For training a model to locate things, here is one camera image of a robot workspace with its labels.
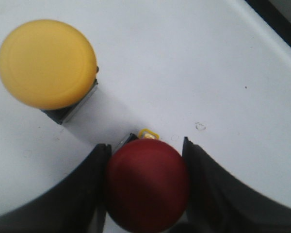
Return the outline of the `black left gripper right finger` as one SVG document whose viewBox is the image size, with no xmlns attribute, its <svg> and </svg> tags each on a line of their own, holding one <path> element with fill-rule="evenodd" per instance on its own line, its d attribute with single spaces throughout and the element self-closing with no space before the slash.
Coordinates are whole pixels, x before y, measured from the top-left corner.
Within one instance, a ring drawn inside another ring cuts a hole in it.
<svg viewBox="0 0 291 233">
<path fill-rule="evenodd" d="M 291 233 L 291 208 L 235 178 L 187 137 L 188 222 L 200 233 Z"/>
</svg>

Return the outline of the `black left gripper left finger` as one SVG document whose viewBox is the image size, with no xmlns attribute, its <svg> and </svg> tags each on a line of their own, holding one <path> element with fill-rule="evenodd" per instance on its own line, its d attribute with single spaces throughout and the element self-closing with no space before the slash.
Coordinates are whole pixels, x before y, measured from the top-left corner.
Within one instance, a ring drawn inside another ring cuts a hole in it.
<svg viewBox="0 0 291 233">
<path fill-rule="evenodd" d="M 0 216 L 0 233 L 101 233 L 110 145 L 98 144 L 66 178 L 29 203 Z"/>
</svg>

